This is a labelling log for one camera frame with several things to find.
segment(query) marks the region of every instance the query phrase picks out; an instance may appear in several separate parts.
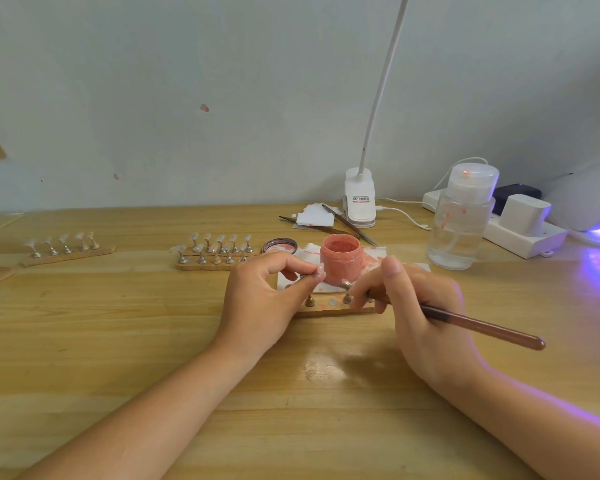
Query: power strip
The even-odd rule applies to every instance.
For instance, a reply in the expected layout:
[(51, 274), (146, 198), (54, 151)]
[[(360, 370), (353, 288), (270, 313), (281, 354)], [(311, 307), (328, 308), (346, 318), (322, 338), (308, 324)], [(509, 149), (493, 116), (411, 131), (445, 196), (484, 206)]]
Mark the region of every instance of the power strip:
[[(436, 211), (440, 193), (444, 189), (427, 192), (422, 197), (422, 206), (432, 212)], [(548, 222), (542, 222), (536, 236), (520, 235), (500, 225), (500, 216), (492, 214), (483, 237), (524, 259), (533, 256), (545, 258), (553, 256), (553, 250), (559, 248), (567, 237), (567, 231)]]

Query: hand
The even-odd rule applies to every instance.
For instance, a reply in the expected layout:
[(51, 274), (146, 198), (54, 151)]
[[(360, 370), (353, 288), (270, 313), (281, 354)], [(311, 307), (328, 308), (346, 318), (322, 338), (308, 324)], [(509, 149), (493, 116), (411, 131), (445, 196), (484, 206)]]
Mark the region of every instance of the hand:
[[(307, 276), (277, 291), (265, 279), (279, 271), (291, 281), (297, 279), (296, 273)], [(324, 277), (318, 266), (285, 251), (240, 263), (229, 274), (213, 345), (255, 363), (282, 337), (302, 302)]]
[[(400, 350), (418, 377), (433, 389), (444, 395), (447, 387), (464, 387), (483, 370), (484, 363), (467, 330), (429, 321), (420, 309), (423, 303), (464, 314), (462, 294), (455, 281), (414, 264), (403, 266), (391, 256), (379, 268), (362, 275), (349, 290), (353, 309), (364, 306), (365, 293), (371, 287), (385, 288), (393, 306)], [(378, 301), (375, 306), (377, 313), (386, 308)]]

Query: clear plastic bottle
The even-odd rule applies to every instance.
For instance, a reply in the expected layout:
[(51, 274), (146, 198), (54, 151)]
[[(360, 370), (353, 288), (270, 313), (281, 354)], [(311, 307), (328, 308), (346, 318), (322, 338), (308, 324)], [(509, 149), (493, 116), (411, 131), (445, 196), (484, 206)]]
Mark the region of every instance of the clear plastic bottle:
[(491, 217), (498, 176), (496, 168), (482, 163), (453, 167), (427, 245), (427, 258), (433, 264), (455, 271), (472, 265)]

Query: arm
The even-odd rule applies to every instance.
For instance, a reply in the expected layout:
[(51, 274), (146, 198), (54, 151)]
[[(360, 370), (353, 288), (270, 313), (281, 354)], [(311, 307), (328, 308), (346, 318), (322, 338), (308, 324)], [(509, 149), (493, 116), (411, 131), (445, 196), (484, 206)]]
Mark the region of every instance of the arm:
[[(278, 292), (265, 281), (278, 271), (290, 279), (296, 272), (309, 276)], [(285, 252), (238, 265), (227, 282), (220, 327), (206, 350), (18, 478), (160, 479), (323, 278), (317, 266)]]
[(421, 379), (545, 478), (600, 479), (600, 418), (493, 370), (468, 331), (424, 317), (420, 303), (464, 313), (454, 281), (389, 257), (351, 288), (352, 308), (376, 286), (391, 298), (402, 354)]

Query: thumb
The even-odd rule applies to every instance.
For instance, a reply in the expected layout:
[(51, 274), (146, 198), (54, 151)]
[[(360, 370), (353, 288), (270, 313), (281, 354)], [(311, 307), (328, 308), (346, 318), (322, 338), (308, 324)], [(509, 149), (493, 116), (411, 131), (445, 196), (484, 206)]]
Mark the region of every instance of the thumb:
[(324, 277), (324, 272), (308, 274), (300, 279), (300, 281), (296, 281), (289, 286), (289, 288), (280, 291), (280, 293), (282, 293), (285, 302), (289, 303), (289, 306), (293, 306), (295, 310), (311, 294), (313, 289), (323, 281)]
[(429, 323), (420, 309), (416, 291), (400, 260), (395, 256), (386, 257), (381, 269), (384, 288), (391, 298), (395, 319), (403, 322), (416, 334), (424, 333)]

